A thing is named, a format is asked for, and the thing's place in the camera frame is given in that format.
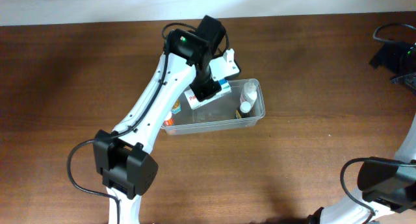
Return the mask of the white Panadol box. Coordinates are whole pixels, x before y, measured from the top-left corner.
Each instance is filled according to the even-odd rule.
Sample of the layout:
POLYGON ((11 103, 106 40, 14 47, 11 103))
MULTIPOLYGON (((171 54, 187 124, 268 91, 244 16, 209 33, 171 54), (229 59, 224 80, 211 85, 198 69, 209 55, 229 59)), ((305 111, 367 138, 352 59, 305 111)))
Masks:
POLYGON ((219 80, 219 84, 221 85, 221 90, 211 98, 205 99, 203 101, 198 101, 194 92, 190 88, 184 91, 183 93, 185 94, 185 98, 188 101, 190 108, 192 110, 195 110, 231 93, 231 86, 229 85, 229 82, 227 80, 221 79, 219 80))

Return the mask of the gold lid balm jar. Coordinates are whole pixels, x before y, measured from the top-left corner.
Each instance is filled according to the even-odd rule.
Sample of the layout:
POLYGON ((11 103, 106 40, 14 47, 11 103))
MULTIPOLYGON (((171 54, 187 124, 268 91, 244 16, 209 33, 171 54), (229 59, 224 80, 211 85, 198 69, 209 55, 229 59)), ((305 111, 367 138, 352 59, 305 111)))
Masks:
POLYGON ((173 107, 171 108, 171 113, 178 114, 180 111, 181 111, 181 102, 179 99, 177 99, 173 107))

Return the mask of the dark bottle white cap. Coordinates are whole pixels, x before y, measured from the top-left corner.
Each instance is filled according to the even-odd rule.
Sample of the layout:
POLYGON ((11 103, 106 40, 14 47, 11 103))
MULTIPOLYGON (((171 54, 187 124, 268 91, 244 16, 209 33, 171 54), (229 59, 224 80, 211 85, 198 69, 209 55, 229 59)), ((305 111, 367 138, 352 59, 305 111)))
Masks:
POLYGON ((237 108, 237 110, 235 112, 235 117, 237 119, 248 118, 248 117, 250 117, 251 109, 252 109, 251 104, 247 101, 244 101, 237 108))

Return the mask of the white spray bottle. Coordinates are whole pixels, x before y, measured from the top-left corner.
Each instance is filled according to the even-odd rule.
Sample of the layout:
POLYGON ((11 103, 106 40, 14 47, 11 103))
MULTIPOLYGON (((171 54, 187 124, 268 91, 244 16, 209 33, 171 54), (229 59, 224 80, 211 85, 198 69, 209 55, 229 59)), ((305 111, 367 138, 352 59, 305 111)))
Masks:
POLYGON ((242 92, 240 94, 240 102, 249 102, 251 107, 254 106, 254 103, 257 100, 257 88, 259 86, 259 81, 256 79, 250 79, 242 87, 242 92))

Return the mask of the orange tablet tube white cap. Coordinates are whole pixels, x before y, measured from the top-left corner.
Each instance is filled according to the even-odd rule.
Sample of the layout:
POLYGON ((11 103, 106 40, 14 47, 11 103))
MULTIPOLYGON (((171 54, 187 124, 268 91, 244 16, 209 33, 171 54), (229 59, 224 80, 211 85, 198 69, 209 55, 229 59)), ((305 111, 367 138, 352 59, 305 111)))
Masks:
POLYGON ((169 126, 174 125, 174 114, 171 111, 169 111, 167 116, 165 117, 165 119, 163 121, 163 125, 165 127, 169 127, 169 126))

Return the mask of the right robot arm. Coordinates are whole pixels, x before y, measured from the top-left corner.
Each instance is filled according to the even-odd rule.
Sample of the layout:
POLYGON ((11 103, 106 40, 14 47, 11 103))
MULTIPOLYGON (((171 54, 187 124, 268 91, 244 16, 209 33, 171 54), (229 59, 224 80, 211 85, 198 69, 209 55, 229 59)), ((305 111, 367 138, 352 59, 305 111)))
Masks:
MULTIPOLYGON (((395 73, 391 82, 405 84, 415 77, 415 44, 385 42, 369 64, 395 73)), ((346 196, 338 203, 319 208, 304 223, 374 223, 376 219, 415 210, 415 122, 393 159, 368 157, 349 160, 340 172, 346 196), (348 166, 361 162, 357 188, 345 184, 348 166)))

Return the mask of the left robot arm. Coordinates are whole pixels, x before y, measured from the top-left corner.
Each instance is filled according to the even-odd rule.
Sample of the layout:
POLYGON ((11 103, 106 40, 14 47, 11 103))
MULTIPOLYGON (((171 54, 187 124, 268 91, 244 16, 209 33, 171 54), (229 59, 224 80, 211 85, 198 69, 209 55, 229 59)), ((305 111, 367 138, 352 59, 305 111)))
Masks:
POLYGON ((159 167, 150 155, 159 129, 187 88, 197 101, 221 91, 227 67, 211 62, 222 58, 216 51, 227 37, 222 23, 210 16, 190 31, 170 31, 157 69, 134 107, 112 132, 97 132, 92 145, 110 200, 109 223, 138 223, 141 197, 159 167))

